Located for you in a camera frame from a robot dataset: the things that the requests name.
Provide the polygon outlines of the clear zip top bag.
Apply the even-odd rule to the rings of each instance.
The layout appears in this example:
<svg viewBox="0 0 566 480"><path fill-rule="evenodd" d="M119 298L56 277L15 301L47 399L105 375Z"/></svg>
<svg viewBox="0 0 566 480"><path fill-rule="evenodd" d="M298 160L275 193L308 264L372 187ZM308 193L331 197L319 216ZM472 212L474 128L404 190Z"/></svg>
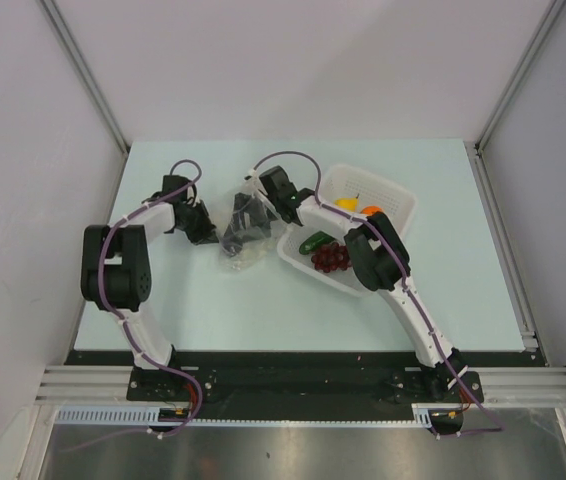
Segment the clear zip top bag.
<svg viewBox="0 0 566 480"><path fill-rule="evenodd" d="M210 213L219 243L219 262L231 271L246 270L261 261L275 249L286 230L255 176L248 176L218 196Z"/></svg>

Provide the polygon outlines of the green fake vegetable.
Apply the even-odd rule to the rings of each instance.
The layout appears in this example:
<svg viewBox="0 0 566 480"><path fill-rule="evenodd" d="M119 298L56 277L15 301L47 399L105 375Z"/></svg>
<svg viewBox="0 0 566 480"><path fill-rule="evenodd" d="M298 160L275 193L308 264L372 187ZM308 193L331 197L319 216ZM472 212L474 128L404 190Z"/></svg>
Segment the green fake vegetable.
<svg viewBox="0 0 566 480"><path fill-rule="evenodd" d="M325 232L319 231L307 239L305 239L298 248L301 255L309 255L315 252L317 249L323 247L324 245L329 245L334 241L334 238Z"/></svg>

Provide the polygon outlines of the dark purple fake grapes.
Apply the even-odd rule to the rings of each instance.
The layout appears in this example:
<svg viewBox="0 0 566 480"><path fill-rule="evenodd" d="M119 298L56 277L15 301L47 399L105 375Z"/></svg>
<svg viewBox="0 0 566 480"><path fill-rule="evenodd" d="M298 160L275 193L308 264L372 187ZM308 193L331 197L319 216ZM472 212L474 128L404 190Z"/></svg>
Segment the dark purple fake grapes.
<svg viewBox="0 0 566 480"><path fill-rule="evenodd" d="M310 260L315 270L330 274L335 271L346 271L352 267L349 252L345 245L336 242L325 244L316 249Z"/></svg>

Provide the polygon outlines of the yellow fake fruit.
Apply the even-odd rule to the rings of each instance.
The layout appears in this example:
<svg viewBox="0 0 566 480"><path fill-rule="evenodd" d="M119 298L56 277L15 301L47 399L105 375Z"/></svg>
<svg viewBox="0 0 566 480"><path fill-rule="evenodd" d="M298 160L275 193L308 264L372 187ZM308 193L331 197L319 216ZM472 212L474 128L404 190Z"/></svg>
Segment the yellow fake fruit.
<svg viewBox="0 0 566 480"><path fill-rule="evenodd" d="M334 204L346 211L349 212L357 212L359 198L358 197L347 197L347 198L338 198Z"/></svg>

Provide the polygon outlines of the orange fake fruit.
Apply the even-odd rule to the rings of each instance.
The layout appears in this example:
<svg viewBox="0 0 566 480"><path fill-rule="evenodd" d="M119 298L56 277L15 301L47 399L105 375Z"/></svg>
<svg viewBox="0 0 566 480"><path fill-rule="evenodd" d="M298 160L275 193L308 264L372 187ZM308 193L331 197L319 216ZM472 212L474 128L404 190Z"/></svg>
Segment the orange fake fruit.
<svg viewBox="0 0 566 480"><path fill-rule="evenodd" d="M367 206L364 207L360 213L365 216L372 216L376 213L383 213L383 209L379 206Z"/></svg>

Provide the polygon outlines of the dark round fake fruit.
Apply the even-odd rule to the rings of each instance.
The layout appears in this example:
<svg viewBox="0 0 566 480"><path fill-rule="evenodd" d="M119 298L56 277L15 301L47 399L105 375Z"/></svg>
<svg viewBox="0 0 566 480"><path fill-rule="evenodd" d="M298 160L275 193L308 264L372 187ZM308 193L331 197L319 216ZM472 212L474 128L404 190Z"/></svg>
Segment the dark round fake fruit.
<svg viewBox="0 0 566 480"><path fill-rule="evenodd" d="M242 243L240 241L236 241L233 238L222 239L220 241L220 246L223 253L228 257L234 257L240 254L242 251Z"/></svg>

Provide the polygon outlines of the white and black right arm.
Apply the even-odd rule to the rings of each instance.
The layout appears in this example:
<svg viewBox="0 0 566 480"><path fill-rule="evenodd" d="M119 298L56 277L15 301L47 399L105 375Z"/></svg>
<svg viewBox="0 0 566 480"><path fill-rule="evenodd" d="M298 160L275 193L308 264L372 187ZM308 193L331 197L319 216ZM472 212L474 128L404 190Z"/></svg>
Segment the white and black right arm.
<svg viewBox="0 0 566 480"><path fill-rule="evenodd" d="M456 394L468 365L423 305L401 233L415 198L367 171L337 165L313 188L297 188L285 170L251 171L235 193L219 240L239 269L273 249L298 271L363 297L377 293L411 340L436 401Z"/></svg>

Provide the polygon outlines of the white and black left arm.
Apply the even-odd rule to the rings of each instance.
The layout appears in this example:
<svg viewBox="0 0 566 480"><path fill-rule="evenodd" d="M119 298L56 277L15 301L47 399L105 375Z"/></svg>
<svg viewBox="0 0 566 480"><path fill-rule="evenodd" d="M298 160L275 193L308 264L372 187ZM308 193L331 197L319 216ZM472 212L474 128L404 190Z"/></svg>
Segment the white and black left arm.
<svg viewBox="0 0 566 480"><path fill-rule="evenodd" d="M163 177L162 188L113 225L90 225L82 243L80 290L83 298L109 313L133 354L134 365L153 370L149 387L160 398L177 397L184 376L176 351L154 319L149 245L180 231L193 245L217 242L216 227L193 180Z"/></svg>

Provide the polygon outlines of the white perforated plastic basket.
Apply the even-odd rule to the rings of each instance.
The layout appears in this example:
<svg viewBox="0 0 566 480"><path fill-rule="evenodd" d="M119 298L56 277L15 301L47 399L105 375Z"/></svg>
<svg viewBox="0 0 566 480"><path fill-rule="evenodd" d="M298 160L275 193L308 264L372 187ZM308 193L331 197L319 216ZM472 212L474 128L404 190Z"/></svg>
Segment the white perforated plastic basket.
<svg viewBox="0 0 566 480"><path fill-rule="evenodd" d="M319 231L342 242L350 229L361 225L351 218L358 216L362 208L369 206L381 208L397 233L404 237L417 209L417 197L396 182L346 164L336 164L322 176L319 197L322 202L330 204L341 198L356 197L358 206L353 213L344 216L321 208L310 216L309 223L302 226L289 225L277 245L279 257L300 272L340 292L355 297L369 296L371 291L359 282L351 268L345 271L338 269L329 274L318 271L311 262L311 256L301 254L299 248Z"/></svg>

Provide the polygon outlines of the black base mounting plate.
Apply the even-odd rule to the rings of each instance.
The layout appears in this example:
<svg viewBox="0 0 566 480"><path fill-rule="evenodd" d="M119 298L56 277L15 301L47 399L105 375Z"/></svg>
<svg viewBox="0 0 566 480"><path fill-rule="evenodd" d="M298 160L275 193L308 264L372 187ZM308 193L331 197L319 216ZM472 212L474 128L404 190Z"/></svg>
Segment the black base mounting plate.
<svg viewBox="0 0 566 480"><path fill-rule="evenodd" d="M463 382L472 390L482 388L478 368L544 367L538 350L470 352L461 354L469 370ZM68 366L132 366L132 354L122 350L72 350ZM341 394L372 393L395 402L459 399L458 385L448 387L447 367L420 366L411 352L205 352L176 354L176 365L195 376L208 398L232 390L258 393Z"/></svg>

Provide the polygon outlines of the aluminium right corner post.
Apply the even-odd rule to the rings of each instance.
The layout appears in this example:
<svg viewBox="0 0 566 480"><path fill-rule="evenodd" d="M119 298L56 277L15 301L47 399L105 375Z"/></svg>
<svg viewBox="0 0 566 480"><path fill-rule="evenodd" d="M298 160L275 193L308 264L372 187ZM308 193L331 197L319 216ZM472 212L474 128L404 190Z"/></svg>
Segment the aluminium right corner post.
<svg viewBox="0 0 566 480"><path fill-rule="evenodd" d="M474 150L482 155L492 139L495 131L501 124L508 109L524 86L532 72L542 50L547 44L554 28L566 11L566 0L552 0L545 9L538 25L523 50L515 68L508 78L504 90L498 97L497 103L491 110L484 127L474 142Z"/></svg>

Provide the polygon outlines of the aluminium corner post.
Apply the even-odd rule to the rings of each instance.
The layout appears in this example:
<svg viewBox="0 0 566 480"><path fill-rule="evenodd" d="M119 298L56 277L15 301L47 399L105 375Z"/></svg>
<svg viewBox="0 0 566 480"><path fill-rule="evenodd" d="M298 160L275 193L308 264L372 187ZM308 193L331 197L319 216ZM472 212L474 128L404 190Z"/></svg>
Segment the aluminium corner post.
<svg viewBox="0 0 566 480"><path fill-rule="evenodd" d="M501 124L508 109L524 86L532 72L542 50L547 44L554 28L566 11L566 0L552 0L545 9L538 25L523 50L515 68L508 78L504 90L498 97L497 103L491 110L484 127L474 142L474 150L482 155L492 139L495 131Z"/></svg>
<svg viewBox="0 0 566 480"><path fill-rule="evenodd" d="M58 3L53 0L37 0L42 14L48 22L61 49L74 70L79 83L82 85L88 99L94 106L105 129L116 145L124 159L131 150L129 142L125 139L122 128L116 120L115 115L106 99L98 81L89 66L87 59L73 34L69 23L65 19Z"/></svg>

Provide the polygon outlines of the aluminium left corner post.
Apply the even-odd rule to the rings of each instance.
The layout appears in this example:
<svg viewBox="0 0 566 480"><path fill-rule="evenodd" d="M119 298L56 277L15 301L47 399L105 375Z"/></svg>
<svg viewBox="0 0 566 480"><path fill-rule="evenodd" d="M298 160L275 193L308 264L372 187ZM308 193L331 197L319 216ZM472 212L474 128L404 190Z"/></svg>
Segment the aluminium left corner post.
<svg viewBox="0 0 566 480"><path fill-rule="evenodd" d="M115 115L106 99L98 81L89 66L87 59L73 34L69 23L65 19L58 3L53 0L37 0L42 14L48 22L61 49L74 70L79 83L82 85L88 99L94 106L105 129L116 145L124 159L131 150L129 142L125 139L122 128L116 120Z"/></svg>

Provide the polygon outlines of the aluminium front frame rail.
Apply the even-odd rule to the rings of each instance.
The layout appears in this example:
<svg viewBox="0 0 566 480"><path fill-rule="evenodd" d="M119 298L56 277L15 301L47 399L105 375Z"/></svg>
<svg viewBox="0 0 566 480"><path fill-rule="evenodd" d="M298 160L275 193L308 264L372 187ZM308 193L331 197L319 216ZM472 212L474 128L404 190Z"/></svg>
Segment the aluminium front frame rail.
<svg viewBox="0 0 566 480"><path fill-rule="evenodd" d="M484 403L492 408L566 408L566 367L487 367L479 375ZM49 366L39 402L123 402L132 369L127 366Z"/></svg>

